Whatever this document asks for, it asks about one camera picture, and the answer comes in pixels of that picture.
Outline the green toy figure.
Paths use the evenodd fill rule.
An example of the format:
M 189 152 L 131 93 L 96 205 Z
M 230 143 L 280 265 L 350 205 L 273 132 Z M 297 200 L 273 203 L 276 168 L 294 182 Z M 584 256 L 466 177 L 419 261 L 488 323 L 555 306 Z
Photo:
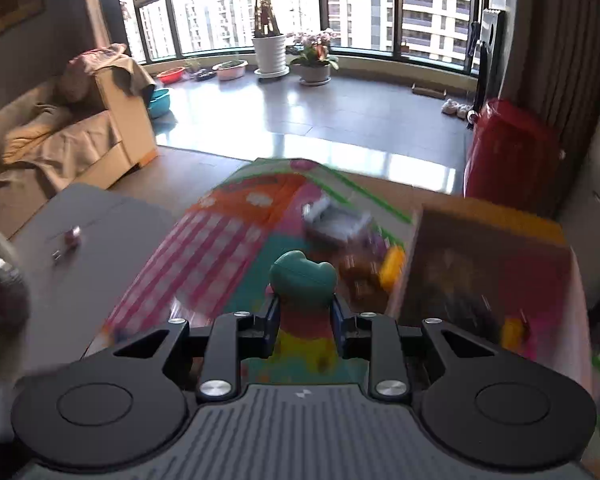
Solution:
M 338 353 L 329 308 L 338 276 L 327 261 L 314 262 L 301 250 L 285 252 L 270 269 L 270 289 L 278 299 L 280 320 L 271 362 L 288 382 L 315 382 L 335 373 Z

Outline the yellow toy block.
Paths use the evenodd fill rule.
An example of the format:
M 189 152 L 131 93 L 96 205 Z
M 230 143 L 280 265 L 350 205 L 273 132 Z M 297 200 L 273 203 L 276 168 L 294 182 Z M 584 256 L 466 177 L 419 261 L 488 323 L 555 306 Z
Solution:
M 399 281 L 406 260 L 405 250 L 399 245 L 391 246 L 378 271 L 380 287 L 391 294 Z

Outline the white battery charger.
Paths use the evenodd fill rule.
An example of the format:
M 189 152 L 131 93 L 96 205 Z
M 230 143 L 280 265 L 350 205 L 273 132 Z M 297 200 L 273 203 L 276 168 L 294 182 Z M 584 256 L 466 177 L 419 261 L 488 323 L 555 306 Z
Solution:
M 326 195 L 303 205 L 301 215 L 306 232 L 341 246 L 357 240 L 372 223 L 368 212 L 355 210 Z

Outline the pink cardboard box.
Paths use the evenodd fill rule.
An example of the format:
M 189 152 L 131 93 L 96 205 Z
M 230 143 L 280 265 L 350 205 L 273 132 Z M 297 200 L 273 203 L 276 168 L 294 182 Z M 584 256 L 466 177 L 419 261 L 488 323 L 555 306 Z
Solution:
M 388 315 L 402 324 L 424 318 L 460 324 L 477 310 L 489 313 L 497 330 L 512 318 L 523 322 L 519 354 L 592 387 L 588 309 L 572 249 L 422 208 Z

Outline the purple candy bag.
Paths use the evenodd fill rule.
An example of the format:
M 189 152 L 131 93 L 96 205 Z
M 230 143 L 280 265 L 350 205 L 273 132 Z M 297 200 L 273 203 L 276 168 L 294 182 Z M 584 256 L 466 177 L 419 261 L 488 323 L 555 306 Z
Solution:
M 354 312 L 386 312 L 390 294 L 380 284 L 380 269 L 390 247 L 378 231 L 368 230 L 340 252 L 338 292 Z

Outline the colourful play mat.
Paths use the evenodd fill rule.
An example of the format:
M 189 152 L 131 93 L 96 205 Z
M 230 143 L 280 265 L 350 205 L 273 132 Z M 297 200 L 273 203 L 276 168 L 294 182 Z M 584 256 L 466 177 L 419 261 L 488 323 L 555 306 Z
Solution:
M 302 224 L 302 206 L 324 195 L 368 212 L 372 223 L 365 231 L 378 231 L 391 246 L 401 246 L 405 255 L 415 214 L 422 208 L 483 221 L 479 208 L 467 200 L 358 184 L 306 159 L 260 159 L 189 208 L 126 289 L 92 349 L 128 339 L 167 318 L 205 326 L 220 314 L 259 307 L 271 295 L 272 264 L 292 250 L 301 250 L 314 262 L 329 262 L 338 276 L 337 295 L 346 301 L 338 292 L 337 258 L 347 245 L 321 240 Z M 443 321 L 521 356 L 517 348 L 527 327 L 516 318 L 507 321 L 504 330 L 497 330 L 491 315 L 480 310 L 460 324 Z M 591 364 L 588 391 L 600 426 L 600 356 L 593 352 Z

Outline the grey low table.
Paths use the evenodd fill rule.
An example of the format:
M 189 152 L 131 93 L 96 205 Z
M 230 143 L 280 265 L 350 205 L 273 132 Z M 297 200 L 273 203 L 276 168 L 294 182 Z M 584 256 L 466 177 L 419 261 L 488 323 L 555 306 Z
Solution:
M 12 240 L 31 313 L 0 371 L 16 380 L 83 356 L 174 223 L 161 207 L 87 184 L 52 198 Z

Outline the tan sofa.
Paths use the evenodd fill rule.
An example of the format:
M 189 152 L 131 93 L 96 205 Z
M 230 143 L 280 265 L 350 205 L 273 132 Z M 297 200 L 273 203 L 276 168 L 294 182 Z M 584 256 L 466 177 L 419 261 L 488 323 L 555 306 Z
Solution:
M 110 188 L 157 156 L 147 106 L 122 88 L 125 73 L 105 68 L 86 97 L 64 99 L 57 78 L 0 110 L 0 233 L 14 236 L 73 183 Z

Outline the teal plastic basin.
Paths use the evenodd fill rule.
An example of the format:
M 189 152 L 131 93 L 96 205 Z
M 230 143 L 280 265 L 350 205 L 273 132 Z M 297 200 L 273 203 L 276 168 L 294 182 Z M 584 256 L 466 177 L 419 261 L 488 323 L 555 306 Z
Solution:
M 171 97 L 168 88 L 158 88 L 149 101 L 147 111 L 151 120 L 158 119 L 170 112 Z

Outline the pink cloth on sofa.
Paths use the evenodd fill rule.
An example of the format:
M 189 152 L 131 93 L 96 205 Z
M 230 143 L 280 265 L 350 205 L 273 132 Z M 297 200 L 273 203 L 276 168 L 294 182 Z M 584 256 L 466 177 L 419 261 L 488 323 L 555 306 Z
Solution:
M 125 54 L 125 44 L 110 44 L 82 52 L 68 62 L 58 80 L 58 90 L 70 103 L 83 100 L 90 88 L 90 80 L 105 68 L 115 68 L 125 73 L 122 88 L 133 96 L 140 96 L 149 104 L 156 83 L 135 60 Z

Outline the small pink planter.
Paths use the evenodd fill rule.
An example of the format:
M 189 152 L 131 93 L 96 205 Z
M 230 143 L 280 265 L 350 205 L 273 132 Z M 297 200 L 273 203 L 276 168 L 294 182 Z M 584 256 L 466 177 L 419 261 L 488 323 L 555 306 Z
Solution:
M 245 60 L 230 60 L 218 63 L 212 67 L 219 81 L 231 81 L 245 75 L 248 62 Z

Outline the red plastic basin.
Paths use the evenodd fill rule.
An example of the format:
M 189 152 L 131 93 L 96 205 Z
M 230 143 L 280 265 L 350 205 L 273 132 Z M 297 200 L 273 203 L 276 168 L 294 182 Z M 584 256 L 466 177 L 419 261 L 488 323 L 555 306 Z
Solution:
M 169 84 L 175 84 L 183 79 L 185 74 L 184 67 L 175 67 L 170 68 L 170 70 L 164 70 L 156 75 L 158 81 L 160 81 L 164 86 L 168 86 Z

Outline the flowering plant white pot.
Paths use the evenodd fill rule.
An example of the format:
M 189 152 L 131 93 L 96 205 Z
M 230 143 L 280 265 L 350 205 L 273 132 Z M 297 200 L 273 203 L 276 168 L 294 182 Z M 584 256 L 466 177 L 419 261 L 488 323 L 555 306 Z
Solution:
M 328 84 L 332 72 L 339 70 L 339 61 L 332 54 L 332 40 L 338 39 L 338 32 L 330 28 L 319 32 L 291 32 L 289 50 L 294 55 L 290 62 L 300 76 L 299 82 L 306 87 L 319 87 Z

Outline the tall plant white pot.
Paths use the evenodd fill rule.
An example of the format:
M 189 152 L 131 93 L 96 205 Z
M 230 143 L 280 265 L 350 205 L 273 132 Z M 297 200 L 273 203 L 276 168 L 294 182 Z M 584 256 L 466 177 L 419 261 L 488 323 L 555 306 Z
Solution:
M 279 29 L 272 0 L 253 0 L 252 41 L 261 79 L 278 79 L 289 74 L 285 36 Z

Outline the grey curtain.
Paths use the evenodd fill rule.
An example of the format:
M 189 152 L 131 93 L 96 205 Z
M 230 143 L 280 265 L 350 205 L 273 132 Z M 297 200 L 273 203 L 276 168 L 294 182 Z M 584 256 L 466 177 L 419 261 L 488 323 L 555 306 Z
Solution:
M 577 168 L 600 114 L 600 0 L 513 0 L 500 96 L 559 134 Z

